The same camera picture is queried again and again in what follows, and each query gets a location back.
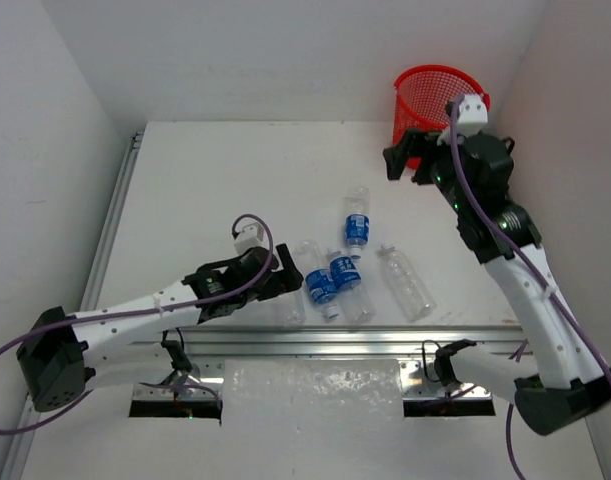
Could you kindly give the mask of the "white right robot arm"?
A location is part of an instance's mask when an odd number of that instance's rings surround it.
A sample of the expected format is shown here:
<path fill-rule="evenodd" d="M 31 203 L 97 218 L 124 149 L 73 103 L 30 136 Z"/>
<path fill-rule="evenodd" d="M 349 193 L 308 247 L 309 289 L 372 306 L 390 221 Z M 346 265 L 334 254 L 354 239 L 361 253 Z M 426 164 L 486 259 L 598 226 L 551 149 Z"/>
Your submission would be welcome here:
<path fill-rule="evenodd" d="M 478 133 L 450 146 L 436 132 L 409 129 L 383 156 L 391 180 L 409 158 L 419 159 L 413 183 L 435 185 L 452 207 L 461 239 L 503 292 L 533 354 L 514 363 L 473 340 L 455 341 L 435 354 L 438 381 L 491 391 L 547 436 L 611 401 L 611 367 L 599 365 L 562 313 L 541 235 L 509 195 L 514 145 Z"/>

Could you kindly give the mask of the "blue label bottle Chinese text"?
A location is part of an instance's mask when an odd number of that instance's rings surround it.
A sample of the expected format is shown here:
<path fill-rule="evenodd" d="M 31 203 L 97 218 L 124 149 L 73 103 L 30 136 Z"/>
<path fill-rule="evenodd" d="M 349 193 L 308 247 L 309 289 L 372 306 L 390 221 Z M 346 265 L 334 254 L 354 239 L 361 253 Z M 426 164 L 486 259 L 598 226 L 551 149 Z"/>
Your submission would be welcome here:
<path fill-rule="evenodd" d="M 351 325 L 370 322 L 375 314 L 374 306 L 354 260 L 341 250 L 329 249 L 327 261 L 338 291 L 338 302 L 347 321 Z"/>

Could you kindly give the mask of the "translucent plastic sheet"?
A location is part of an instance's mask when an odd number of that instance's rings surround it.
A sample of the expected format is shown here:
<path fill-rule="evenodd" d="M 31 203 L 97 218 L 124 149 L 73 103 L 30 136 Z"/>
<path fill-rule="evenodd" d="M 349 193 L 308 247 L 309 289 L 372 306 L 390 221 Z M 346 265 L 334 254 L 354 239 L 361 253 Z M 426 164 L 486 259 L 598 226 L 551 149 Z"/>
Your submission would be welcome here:
<path fill-rule="evenodd" d="M 222 424 L 301 425 L 403 416 L 399 365 L 394 360 L 229 360 Z"/>

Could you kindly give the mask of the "blue label bottle inverted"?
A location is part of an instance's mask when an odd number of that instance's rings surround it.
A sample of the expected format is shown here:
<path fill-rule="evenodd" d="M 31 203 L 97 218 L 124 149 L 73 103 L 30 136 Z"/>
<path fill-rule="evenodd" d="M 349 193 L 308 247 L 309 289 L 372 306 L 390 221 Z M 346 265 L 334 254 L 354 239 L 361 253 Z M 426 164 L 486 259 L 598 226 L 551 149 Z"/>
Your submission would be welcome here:
<path fill-rule="evenodd" d="M 299 242 L 295 247 L 295 260 L 313 307 L 325 322 L 335 320 L 340 314 L 336 303 L 338 292 L 318 243 L 315 240 Z"/>

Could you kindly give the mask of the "aluminium table left rail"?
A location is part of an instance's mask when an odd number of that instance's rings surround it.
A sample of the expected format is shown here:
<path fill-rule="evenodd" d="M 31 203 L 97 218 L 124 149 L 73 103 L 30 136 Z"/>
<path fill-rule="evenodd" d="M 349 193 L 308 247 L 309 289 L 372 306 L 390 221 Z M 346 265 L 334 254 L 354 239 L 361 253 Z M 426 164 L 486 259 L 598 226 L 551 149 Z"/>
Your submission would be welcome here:
<path fill-rule="evenodd" d="M 137 131 L 127 144 L 81 300 L 80 308 L 82 310 L 95 309 L 98 304 L 143 137 L 144 131 Z M 20 479 L 22 477 L 33 439 L 33 432 L 13 437 L 0 479 Z"/>

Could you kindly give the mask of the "blue label bottle far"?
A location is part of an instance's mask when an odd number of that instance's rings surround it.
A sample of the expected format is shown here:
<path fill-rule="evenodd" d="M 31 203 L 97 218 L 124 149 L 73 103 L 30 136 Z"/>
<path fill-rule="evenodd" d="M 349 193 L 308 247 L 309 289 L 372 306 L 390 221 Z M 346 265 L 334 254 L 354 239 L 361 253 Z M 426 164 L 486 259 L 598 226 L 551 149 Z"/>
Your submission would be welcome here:
<path fill-rule="evenodd" d="M 345 246 L 354 260 L 360 260 L 370 235 L 370 192 L 365 186 L 352 187 L 343 198 Z"/>

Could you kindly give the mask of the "aluminium table front rail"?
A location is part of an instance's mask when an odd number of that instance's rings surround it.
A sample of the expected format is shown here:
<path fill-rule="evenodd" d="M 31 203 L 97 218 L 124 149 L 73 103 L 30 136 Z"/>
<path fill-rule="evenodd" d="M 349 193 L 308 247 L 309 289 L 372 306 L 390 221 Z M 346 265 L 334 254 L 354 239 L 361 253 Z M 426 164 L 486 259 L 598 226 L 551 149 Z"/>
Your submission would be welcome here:
<path fill-rule="evenodd" d="M 182 336 L 185 352 L 195 358 L 408 358 L 463 339 L 474 341 L 495 354 L 509 355 L 524 340 L 524 333 L 517 325 L 365 327 L 357 330 L 206 325 L 185 328 Z"/>

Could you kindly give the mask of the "clear slim bottle white cap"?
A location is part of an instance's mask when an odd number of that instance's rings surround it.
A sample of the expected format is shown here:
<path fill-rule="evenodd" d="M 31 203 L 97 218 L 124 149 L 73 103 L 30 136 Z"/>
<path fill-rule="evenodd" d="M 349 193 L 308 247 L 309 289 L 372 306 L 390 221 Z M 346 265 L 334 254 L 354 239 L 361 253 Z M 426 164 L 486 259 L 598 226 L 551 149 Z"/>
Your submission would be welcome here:
<path fill-rule="evenodd" d="M 284 302 L 283 325 L 286 327 L 300 327 L 305 324 L 306 312 L 301 291 L 289 293 Z"/>

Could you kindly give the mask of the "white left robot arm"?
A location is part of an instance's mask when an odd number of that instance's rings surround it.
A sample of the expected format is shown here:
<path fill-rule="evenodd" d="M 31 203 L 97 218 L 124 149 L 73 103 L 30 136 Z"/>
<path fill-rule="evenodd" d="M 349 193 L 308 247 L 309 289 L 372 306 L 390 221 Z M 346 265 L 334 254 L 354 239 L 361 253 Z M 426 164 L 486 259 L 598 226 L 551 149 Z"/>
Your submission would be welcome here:
<path fill-rule="evenodd" d="M 180 383 L 193 365 L 166 332 L 292 293 L 303 280 L 286 245 L 274 251 L 256 246 L 116 307 L 71 315 L 49 309 L 16 352 L 33 406 L 46 413 L 105 386 Z"/>

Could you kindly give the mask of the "aluminium table right rail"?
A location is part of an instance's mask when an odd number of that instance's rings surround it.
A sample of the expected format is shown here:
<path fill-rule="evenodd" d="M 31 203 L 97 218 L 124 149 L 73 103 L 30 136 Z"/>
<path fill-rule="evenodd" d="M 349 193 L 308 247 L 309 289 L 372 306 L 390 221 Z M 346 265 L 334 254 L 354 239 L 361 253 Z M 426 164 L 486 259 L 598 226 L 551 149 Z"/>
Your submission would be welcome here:
<path fill-rule="evenodd" d="M 483 239 L 475 255 L 486 267 L 492 264 L 498 268 L 514 266 L 524 271 L 526 281 L 545 301 L 553 293 L 553 287 L 545 277 L 547 270 L 536 264 L 544 258 L 542 237 L 527 210 L 516 202 L 514 204 L 514 212 L 504 214 L 496 221 L 490 219 L 478 203 L 476 213 L 483 225 Z"/>

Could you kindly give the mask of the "aluminium table rail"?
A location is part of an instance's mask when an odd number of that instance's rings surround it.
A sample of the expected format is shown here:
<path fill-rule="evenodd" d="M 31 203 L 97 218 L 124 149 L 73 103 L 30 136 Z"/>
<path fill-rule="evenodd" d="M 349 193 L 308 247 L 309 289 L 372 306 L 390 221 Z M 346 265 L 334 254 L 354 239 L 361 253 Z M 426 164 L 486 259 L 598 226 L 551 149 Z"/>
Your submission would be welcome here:
<path fill-rule="evenodd" d="M 509 355 L 524 340 L 524 333 L 517 325 L 365 327 L 357 330 L 206 325 L 185 328 L 182 336 L 185 352 L 195 358 L 408 358 L 463 339 L 474 341 L 495 354 Z"/>
<path fill-rule="evenodd" d="M 542 237 L 527 210 L 516 202 L 514 204 L 514 212 L 504 214 L 496 221 L 490 219 L 478 203 L 476 213 L 483 225 L 483 239 L 475 255 L 486 267 L 492 264 L 498 268 L 514 266 L 524 271 L 526 281 L 545 301 L 553 293 L 553 287 L 545 277 L 547 270 L 536 264 L 544 258 Z"/>
<path fill-rule="evenodd" d="M 95 309 L 98 304 L 143 137 L 144 131 L 137 131 L 127 144 L 81 300 L 80 308 L 82 310 Z M 20 479 L 22 477 L 33 439 L 33 432 L 13 437 L 0 479 Z"/>

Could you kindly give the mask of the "clear unlabelled bottle white cap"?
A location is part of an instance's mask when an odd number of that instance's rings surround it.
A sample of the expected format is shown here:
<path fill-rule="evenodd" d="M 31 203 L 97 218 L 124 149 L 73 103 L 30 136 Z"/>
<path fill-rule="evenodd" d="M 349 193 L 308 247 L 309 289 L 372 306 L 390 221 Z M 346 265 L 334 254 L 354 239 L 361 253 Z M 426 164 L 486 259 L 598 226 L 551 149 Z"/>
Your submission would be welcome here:
<path fill-rule="evenodd" d="M 406 319 L 428 317 L 436 302 L 409 257 L 391 244 L 382 244 L 377 254 L 383 280 Z"/>

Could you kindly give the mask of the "red mesh plastic bin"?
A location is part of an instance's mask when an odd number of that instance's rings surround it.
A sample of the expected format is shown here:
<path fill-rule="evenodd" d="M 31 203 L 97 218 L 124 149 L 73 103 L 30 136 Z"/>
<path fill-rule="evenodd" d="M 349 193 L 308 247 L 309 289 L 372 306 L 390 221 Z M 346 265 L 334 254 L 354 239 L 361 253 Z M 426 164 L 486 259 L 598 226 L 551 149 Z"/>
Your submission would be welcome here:
<path fill-rule="evenodd" d="M 410 128 L 438 134 L 449 125 L 451 104 L 464 94 L 479 94 L 490 110 L 490 96 L 468 74 L 444 65 L 420 65 L 403 72 L 394 82 L 395 107 L 392 145 Z M 420 162 L 410 159 L 416 170 Z"/>

